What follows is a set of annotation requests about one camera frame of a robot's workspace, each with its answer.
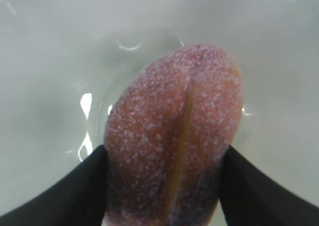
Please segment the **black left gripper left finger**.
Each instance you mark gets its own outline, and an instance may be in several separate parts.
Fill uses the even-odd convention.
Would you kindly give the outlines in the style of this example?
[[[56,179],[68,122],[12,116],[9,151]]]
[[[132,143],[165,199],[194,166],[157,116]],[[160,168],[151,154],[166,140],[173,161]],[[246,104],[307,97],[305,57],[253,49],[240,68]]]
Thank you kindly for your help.
[[[2,226],[100,226],[106,211],[107,152],[97,147],[39,196],[1,216]]]

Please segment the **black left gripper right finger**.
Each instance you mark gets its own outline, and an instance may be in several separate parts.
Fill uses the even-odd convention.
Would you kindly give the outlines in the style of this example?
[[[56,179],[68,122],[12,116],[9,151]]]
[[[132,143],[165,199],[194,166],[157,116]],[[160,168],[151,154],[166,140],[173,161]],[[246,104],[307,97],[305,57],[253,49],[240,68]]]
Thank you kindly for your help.
[[[219,199],[229,226],[318,226],[319,209],[262,173],[233,147],[224,155]]]

